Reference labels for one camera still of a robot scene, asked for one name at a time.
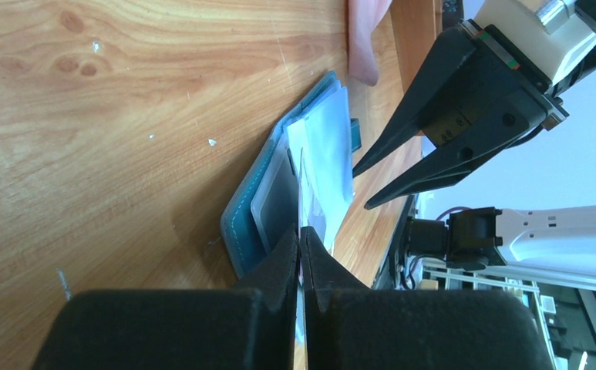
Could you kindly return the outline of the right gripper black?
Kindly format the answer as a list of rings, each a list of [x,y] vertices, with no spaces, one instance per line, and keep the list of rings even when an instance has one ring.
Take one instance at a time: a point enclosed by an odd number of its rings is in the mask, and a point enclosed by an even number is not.
[[[502,150],[568,118],[551,81],[494,25],[439,34],[385,129],[354,166],[369,170],[420,130],[435,150],[366,201],[451,187]]]

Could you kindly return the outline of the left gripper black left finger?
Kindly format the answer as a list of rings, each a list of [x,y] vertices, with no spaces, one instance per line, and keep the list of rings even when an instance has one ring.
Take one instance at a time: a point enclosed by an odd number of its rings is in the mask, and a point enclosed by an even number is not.
[[[95,290],[54,320],[35,369],[290,369],[298,235],[228,289]]]

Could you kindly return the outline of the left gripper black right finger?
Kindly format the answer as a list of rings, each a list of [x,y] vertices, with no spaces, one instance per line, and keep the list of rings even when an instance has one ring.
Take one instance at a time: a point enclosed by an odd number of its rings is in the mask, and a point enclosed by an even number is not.
[[[550,369],[530,312],[503,291],[373,290],[300,232],[310,369]]]

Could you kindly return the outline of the black card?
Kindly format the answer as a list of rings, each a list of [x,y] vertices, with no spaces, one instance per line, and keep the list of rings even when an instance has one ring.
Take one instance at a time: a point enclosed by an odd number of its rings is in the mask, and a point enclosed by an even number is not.
[[[298,219],[298,185],[290,150],[276,149],[251,201],[251,214],[261,239],[270,253],[281,236]]]

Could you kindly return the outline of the blue leather card holder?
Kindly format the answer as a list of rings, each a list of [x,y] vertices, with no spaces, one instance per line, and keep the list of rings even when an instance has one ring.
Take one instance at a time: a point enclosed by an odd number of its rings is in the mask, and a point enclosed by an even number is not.
[[[349,109],[349,92],[337,74],[326,72],[271,129],[261,152],[221,216],[221,234],[237,278],[251,273],[270,253],[261,245],[251,201],[276,149],[290,150],[297,177],[304,149],[311,184],[327,220],[327,252],[332,252],[352,205],[352,154],[361,146],[360,129]]]

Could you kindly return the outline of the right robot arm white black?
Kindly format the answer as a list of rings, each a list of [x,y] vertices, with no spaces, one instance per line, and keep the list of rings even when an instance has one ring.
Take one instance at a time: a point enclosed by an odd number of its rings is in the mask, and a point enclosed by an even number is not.
[[[354,166],[358,176],[418,133],[434,151],[366,203],[451,187],[497,154],[567,118],[559,90],[494,25],[473,20],[442,32],[380,137]],[[596,206],[556,210],[484,207],[446,221],[411,219],[406,255],[435,257],[466,271],[538,257],[588,253],[596,243]]]

